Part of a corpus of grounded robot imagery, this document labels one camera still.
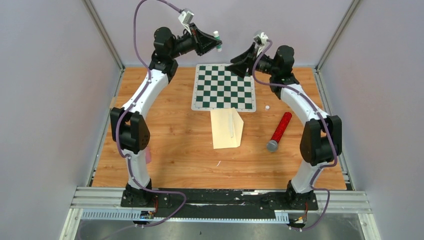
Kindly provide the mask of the green white glue stick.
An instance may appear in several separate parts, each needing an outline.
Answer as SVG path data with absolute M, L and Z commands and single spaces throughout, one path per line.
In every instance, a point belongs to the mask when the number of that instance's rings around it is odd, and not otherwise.
M 215 30 L 215 31 L 213 32 L 213 36 L 214 36 L 214 38 L 215 38 L 215 39 L 220 40 L 220 34 L 219 34 L 219 32 L 218 32 L 217 30 Z M 216 47 L 216 50 L 217 50 L 217 52 L 221 52 L 221 51 L 222 51 L 222 45 L 221 45 L 221 44 L 219 44 L 219 45 Z

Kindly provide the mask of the cream envelope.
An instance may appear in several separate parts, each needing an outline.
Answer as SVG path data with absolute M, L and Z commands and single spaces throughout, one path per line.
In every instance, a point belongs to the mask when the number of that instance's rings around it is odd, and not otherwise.
M 229 112 L 232 111 L 234 136 L 229 134 Z M 241 145 L 244 121 L 235 108 L 210 111 L 212 145 L 214 149 L 238 148 Z

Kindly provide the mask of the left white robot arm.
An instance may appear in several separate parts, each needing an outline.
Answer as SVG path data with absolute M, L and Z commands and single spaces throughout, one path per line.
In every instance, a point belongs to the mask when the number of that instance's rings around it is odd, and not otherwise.
M 128 170 L 128 183 L 120 204 L 126 208 L 147 207 L 156 194 L 147 170 L 151 133 L 146 117 L 156 98 L 175 76 L 179 66 L 176 58 L 191 51 L 202 56 L 222 44 L 217 30 L 208 34 L 194 23 L 187 25 L 181 36 L 164 26 L 153 36 L 154 51 L 145 79 L 122 107 L 114 107 L 110 112 L 112 139 L 126 160 Z

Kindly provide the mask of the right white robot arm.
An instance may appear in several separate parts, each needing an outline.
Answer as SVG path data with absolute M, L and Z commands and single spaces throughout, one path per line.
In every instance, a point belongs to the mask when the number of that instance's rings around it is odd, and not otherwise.
M 239 77 L 254 78 L 256 72 L 269 75 L 267 86 L 303 124 L 299 146 L 302 162 L 288 182 L 282 199 L 290 208 L 298 209 L 312 200 L 315 182 L 322 170 L 338 164 L 342 152 L 342 120 L 326 113 L 307 96 L 293 73 L 294 53 L 292 47 L 281 45 L 274 57 L 269 57 L 253 43 L 231 59 L 225 69 Z

